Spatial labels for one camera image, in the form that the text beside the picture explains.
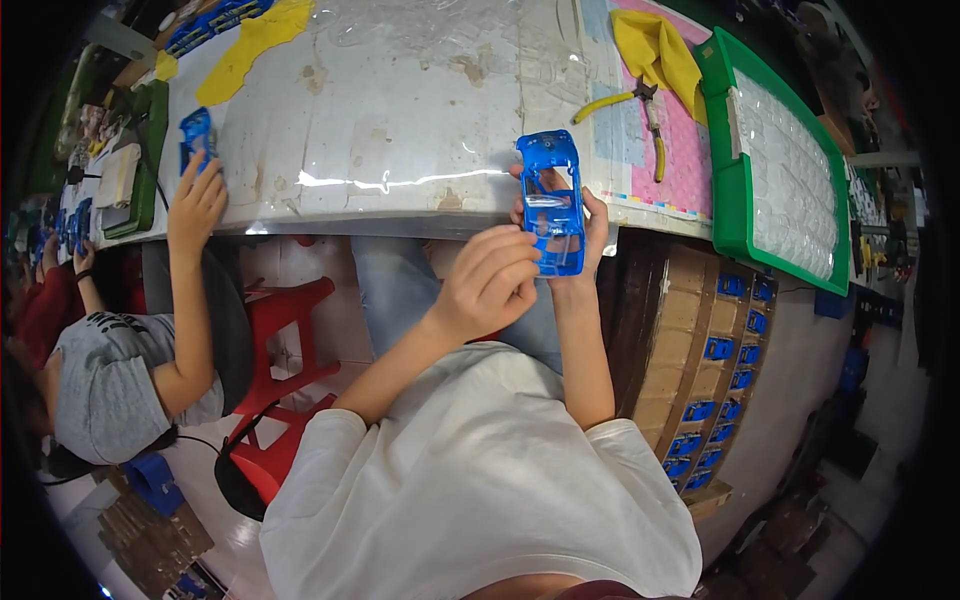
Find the pink mat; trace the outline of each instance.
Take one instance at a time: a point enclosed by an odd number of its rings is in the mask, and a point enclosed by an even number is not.
[[[643,0],[613,0],[623,9],[653,12],[666,16],[680,32],[688,46],[703,43],[709,33],[668,11]],[[625,82],[633,77],[627,66],[622,64]],[[676,210],[699,219],[711,219],[713,216],[713,195],[711,181],[713,167],[710,162],[710,146],[707,128],[699,125],[687,113],[686,108],[673,91],[659,92],[666,110],[661,109],[660,133],[666,148],[666,165],[663,181],[654,183],[656,150],[653,137],[646,130],[646,112],[640,108],[644,125],[643,154],[644,166],[632,165],[632,186],[630,200],[644,204],[653,204],[661,210]]]

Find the blue car part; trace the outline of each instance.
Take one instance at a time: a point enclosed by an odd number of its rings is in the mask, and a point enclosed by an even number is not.
[[[704,348],[704,358],[710,360],[727,360],[733,355],[733,340],[727,338],[707,338]]]
[[[740,403],[736,400],[730,399],[723,403],[723,406],[720,407],[720,419],[721,420],[734,420],[736,416],[740,414]]]
[[[210,121],[210,112],[206,107],[197,108],[180,121],[180,130],[183,132],[183,141],[180,143],[180,174],[183,175],[186,165],[199,150],[206,152],[198,171],[202,173],[207,163],[217,157],[217,134]]]
[[[670,445],[670,451],[667,452],[666,455],[680,456],[682,454],[689,454],[697,449],[697,446],[700,445],[700,438],[702,437],[699,433],[683,433],[673,439],[673,443]]]
[[[742,390],[754,380],[753,371],[737,371],[730,380],[731,390]]]
[[[57,232],[62,244],[63,236],[66,234],[66,208],[61,208],[60,212],[57,213],[57,218],[54,220],[54,231]]]
[[[706,468],[704,470],[698,470],[697,472],[690,475],[690,478],[686,480],[685,490],[697,490],[702,488],[707,484],[707,481],[710,480],[710,469]]]
[[[686,468],[690,466],[690,459],[688,458],[668,458],[663,461],[663,470],[666,471],[668,477],[679,477],[686,472]]]
[[[690,404],[684,410],[684,421],[706,419],[713,412],[714,404],[715,402],[712,400],[701,400]]]
[[[853,394],[867,376],[870,354],[864,348],[847,348],[843,367],[840,369],[839,387],[847,394]]]
[[[717,444],[726,440],[730,434],[733,433],[733,423],[723,423],[717,425],[713,428],[713,431],[710,432],[710,438],[708,444]]]
[[[186,502],[183,492],[174,483],[174,474],[167,461],[150,452],[122,465],[133,491],[167,518]]]
[[[75,244],[75,230],[77,228],[77,213],[73,213],[66,218],[66,228],[63,232],[63,243],[66,244],[66,253],[73,256]]]
[[[207,26],[214,35],[233,29],[240,21],[256,18],[274,4],[274,0],[224,0],[214,10]]]
[[[704,453],[700,455],[700,460],[697,462],[697,468],[713,467],[717,464],[717,461],[720,460],[721,454],[723,454],[723,448],[704,450]]]
[[[47,240],[50,239],[50,231],[47,231],[44,228],[40,229],[40,235],[36,241],[36,246],[34,247],[34,256],[36,257],[36,264],[39,264],[43,261],[43,248],[47,245]]]
[[[753,365],[760,358],[760,346],[751,344],[740,349],[740,357],[736,359],[739,365]]]
[[[584,200],[580,194],[580,157],[566,130],[523,135],[516,141],[523,155],[520,187],[523,228],[537,235],[540,277],[574,276],[584,269]],[[540,171],[563,167],[573,189],[547,190]]]
[[[774,298],[774,289],[770,284],[762,279],[756,281],[754,286],[754,299],[762,302],[769,302]]]
[[[214,14],[215,12],[206,12],[180,25],[167,40],[164,51],[178,59],[216,36],[216,32],[210,27],[210,19]]]
[[[73,244],[76,252],[80,253],[80,256],[86,256],[86,248],[84,248],[84,240],[90,239],[90,207],[93,206],[92,198],[84,198],[78,205],[77,210],[74,211],[74,220],[73,220]]]
[[[767,330],[767,318],[751,308],[747,315],[747,328],[757,335],[763,335]]]
[[[717,278],[717,294],[740,298],[743,296],[744,289],[742,277],[721,273]]]

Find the red shirt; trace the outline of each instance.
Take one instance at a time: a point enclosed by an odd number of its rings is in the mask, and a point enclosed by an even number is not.
[[[34,368],[43,369],[60,334],[84,312],[77,281],[68,269],[51,269],[43,283],[30,288],[13,318],[13,335],[27,347]]]

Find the hand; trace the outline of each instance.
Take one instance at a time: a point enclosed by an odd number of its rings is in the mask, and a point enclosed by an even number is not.
[[[537,236],[513,225],[474,235],[424,320],[454,347],[513,323],[537,301]]]
[[[73,251],[74,274],[82,273],[87,269],[93,268],[93,255],[96,253],[96,249],[93,247],[93,242],[90,240],[84,240],[84,250],[86,250],[86,256],[81,256],[76,250]]]
[[[171,259],[175,256],[199,259],[227,204],[227,187],[220,173],[220,158],[211,160],[197,176],[203,159],[202,150],[193,155],[180,178],[177,194],[170,203],[167,245]]]
[[[523,173],[523,167],[514,165],[510,167],[510,174],[518,180]],[[557,189],[570,189],[563,176],[557,173],[555,169],[543,169],[540,171],[540,184],[548,192]],[[600,264],[600,258],[603,256],[603,249],[607,245],[607,236],[610,232],[610,223],[608,221],[607,205],[596,196],[594,196],[586,186],[580,190],[584,199],[584,206],[590,212],[589,217],[584,217],[584,234],[587,238],[587,250],[584,252],[584,270],[577,276],[571,277],[553,277],[547,280],[552,290],[558,290],[567,285],[588,282],[593,285],[596,276],[597,265]],[[517,194],[514,200],[514,206],[510,211],[510,220],[523,227],[523,196]]]
[[[48,237],[47,241],[43,244],[43,255],[45,256],[48,252],[56,254],[59,249],[60,240],[57,238],[57,232],[50,229],[50,237]]]

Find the yellow cloth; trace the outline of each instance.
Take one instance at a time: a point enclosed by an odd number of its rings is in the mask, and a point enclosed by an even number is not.
[[[212,107],[232,98],[258,56],[306,29],[312,6],[313,0],[279,0],[257,18],[240,21],[240,38],[197,89],[200,106]]]
[[[648,85],[677,92],[687,112],[707,124],[707,105],[699,83],[700,67],[669,20],[658,14],[617,9],[610,11],[613,39],[630,74]]]
[[[156,78],[165,82],[177,77],[177,59],[160,50],[156,53]]]

